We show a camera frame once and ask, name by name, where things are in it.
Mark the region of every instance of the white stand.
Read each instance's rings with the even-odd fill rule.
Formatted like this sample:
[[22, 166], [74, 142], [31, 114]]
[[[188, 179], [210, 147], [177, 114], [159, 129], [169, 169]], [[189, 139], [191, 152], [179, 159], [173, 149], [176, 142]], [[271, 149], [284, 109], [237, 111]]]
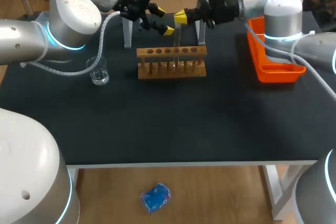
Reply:
[[292, 209], [292, 191], [300, 175], [309, 165], [289, 165], [279, 179], [275, 165], [263, 165], [275, 221], [284, 220]]

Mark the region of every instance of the black table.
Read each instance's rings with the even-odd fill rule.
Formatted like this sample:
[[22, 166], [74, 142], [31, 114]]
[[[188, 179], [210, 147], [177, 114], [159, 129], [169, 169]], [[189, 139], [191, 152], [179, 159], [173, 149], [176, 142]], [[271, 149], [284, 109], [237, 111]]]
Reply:
[[[168, 15], [166, 23], [173, 26]], [[137, 79], [137, 47], [172, 46], [173, 38], [133, 26], [132, 49], [123, 49], [121, 18], [107, 25], [104, 53], [110, 82], [60, 77], [33, 66], [9, 66], [1, 108], [42, 123], [68, 165], [176, 162], [313, 161], [335, 147], [336, 104], [306, 73], [295, 84], [258, 81], [239, 21], [206, 31], [207, 77]], [[304, 32], [318, 30], [304, 13]], [[181, 45], [196, 44], [185, 27]], [[97, 53], [98, 34], [60, 70], [85, 68]], [[336, 90], [336, 77], [321, 72]]]

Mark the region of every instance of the white robotic arm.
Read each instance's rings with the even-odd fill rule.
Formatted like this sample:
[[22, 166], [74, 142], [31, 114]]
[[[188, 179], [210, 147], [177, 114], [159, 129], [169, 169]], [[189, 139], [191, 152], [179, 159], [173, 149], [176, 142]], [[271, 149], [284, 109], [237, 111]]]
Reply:
[[162, 17], [165, 12], [150, 0], [49, 0], [47, 20], [0, 20], [0, 65], [44, 60], [68, 60], [67, 53], [82, 49], [100, 28], [100, 12], [112, 9], [131, 21], [142, 20], [146, 30], [170, 35], [173, 29], [151, 21], [146, 9]]
[[265, 43], [287, 52], [280, 54], [266, 48], [271, 61], [292, 63], [290, 53], [303, 57], [314, 67], [336, 74], [336, 34], [302, 34], [303, 0], [201, 0], [200, 7], [175, 14], [175, 22], [189, 24], [202, 19], [210, 28], [235, 18], [246, 22], [265, 17]]

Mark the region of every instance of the orange basket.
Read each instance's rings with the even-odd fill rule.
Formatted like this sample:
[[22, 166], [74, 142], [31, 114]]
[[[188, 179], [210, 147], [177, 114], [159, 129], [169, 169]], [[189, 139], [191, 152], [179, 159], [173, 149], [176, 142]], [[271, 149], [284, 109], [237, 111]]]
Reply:
[[[265, 22], [264, 17], [250, 19], [249, 26], [257, 36], [265, 41]], [[254, 66], [257, 71], [258, 79], [266, 83], [288, 83], [296, 82], [300, 75], [304, 74], [306, 68], [294, 64], [275, 63], [267, 59], [264, 47], [252, 36], [247, 33]]]

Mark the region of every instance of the blue object on floor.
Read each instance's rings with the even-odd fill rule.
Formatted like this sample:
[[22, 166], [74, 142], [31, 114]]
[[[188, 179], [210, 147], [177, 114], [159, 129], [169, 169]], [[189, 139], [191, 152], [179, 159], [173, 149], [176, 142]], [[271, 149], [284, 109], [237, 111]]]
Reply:
[[166, 205], [171, 197], [168, 187], [159, 183], [148, 193], [142, 194], [140, 199], [143, 200], [148, 212], [152, 213]]

